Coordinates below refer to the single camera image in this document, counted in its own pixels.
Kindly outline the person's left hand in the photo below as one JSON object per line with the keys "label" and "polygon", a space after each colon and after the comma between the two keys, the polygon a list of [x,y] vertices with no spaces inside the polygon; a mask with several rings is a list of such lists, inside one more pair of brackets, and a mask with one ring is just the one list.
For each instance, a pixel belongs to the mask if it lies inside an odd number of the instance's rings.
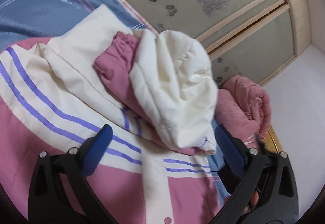
{"label": "person's left hand", "polygon": [[257,191],[255,191],[252,194],[252,197],[250,198],[250,201],[246,205],[242,214],[245,215],[245,214],[248,214],[249,212],[251,212],[252,210],[254,210],[256,208],[258,200],[259,200],[259,193]]}

